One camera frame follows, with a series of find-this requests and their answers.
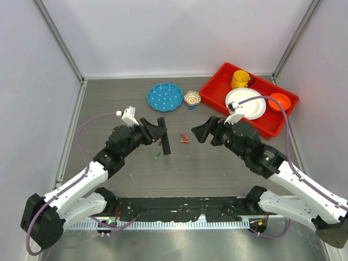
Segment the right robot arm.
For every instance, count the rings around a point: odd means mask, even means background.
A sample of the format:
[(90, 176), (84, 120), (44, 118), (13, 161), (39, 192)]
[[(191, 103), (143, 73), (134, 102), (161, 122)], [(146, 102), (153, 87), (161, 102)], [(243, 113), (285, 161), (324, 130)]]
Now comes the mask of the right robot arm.
[(288, 199), (255, 186), (248, 193), (246, 210), (253, 215), (261, 211), (283, 215), (301, 223), (326, 244), (343, 248), (347, 243), (347, 200), (335, 195), (308, 177), (290, 159), (260, 140), (258, 131), (248, 122), (227, 123), (211, 116), (192, 128), (200, 143), (212, 135), (211, 145), (232, 151), (253, 173), (290, 191), (296, 199)]

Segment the black remote control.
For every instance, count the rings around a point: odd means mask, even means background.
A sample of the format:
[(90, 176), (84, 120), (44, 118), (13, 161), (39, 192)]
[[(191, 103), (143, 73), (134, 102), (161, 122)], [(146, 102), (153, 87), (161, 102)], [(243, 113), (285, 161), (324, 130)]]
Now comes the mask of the black remote control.
[(157, 123), (159, 127), (165, 128), (165, 133), (161, 136), (161, 147), (163, 149), (163, 155), (169, 155), (171, 154), (170, 149), (170, 143), (169, 143), (169, 137), (166, 129), (166, 123), (164, 117), (160, 117), (157, 119)]

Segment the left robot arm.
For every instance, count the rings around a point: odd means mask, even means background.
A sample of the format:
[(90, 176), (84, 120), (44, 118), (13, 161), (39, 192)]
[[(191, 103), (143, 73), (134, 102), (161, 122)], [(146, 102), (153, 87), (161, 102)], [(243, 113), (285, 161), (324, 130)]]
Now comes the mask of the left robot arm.
[(167, 128), (163, 117), (157, 124), (141, 118), (134, 125), (120, 125), (113, 129), (105, 147), (79, 174), (59, 188), (44, 196), (31, 195), (22, 215), (20, 226), (26, 232), (26, 248), (33, 252), (30, 243), (35, 242), (41, 251), (52, 247), (74, 223), (95, 214), (112, 216), (116, 209), (115, 195), (105, 188), (98, 188), (90, 196), (84, 195), (97, 185), (109, 180), (125, 165), (125, 158), (141, 145), (158, 140), (165, 155), (170, 154)]

